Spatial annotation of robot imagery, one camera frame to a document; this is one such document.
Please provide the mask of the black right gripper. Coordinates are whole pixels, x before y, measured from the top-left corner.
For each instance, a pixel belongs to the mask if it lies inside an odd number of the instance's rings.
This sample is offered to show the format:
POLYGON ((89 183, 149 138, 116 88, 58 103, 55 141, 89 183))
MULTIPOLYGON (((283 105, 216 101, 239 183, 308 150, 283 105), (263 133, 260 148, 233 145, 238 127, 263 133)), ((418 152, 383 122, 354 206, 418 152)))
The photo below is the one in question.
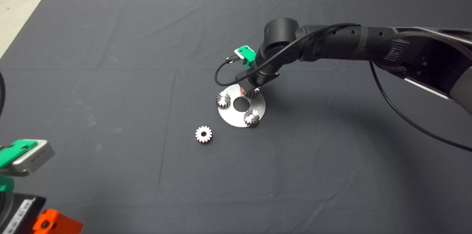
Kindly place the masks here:
POLYGON ((262 87, 263 85, 269 83, 270 81, 273 81, 280 75, 280 66, 269 64, 263 69, 259 70, 257 73, 253 74, 252 76, 246 79, 241 79, 242 77, 251 73, 255 69, 256 66, 236 75, 236 81, 239 85, 240 93, 243 96, 247 96, 248 92, 254 91, 256 88, 262 87))

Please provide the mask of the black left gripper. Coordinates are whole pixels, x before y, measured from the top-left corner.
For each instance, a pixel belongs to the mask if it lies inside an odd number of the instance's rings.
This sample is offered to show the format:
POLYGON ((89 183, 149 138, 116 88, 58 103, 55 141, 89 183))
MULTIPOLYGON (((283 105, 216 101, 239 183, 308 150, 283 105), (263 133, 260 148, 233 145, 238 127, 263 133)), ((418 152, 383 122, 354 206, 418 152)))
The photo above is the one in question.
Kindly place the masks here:
POLYGON ((33 194, 1 192, 1 234, 80 234, 84 224, 54 209, 42 208, 46 198, 33 194))

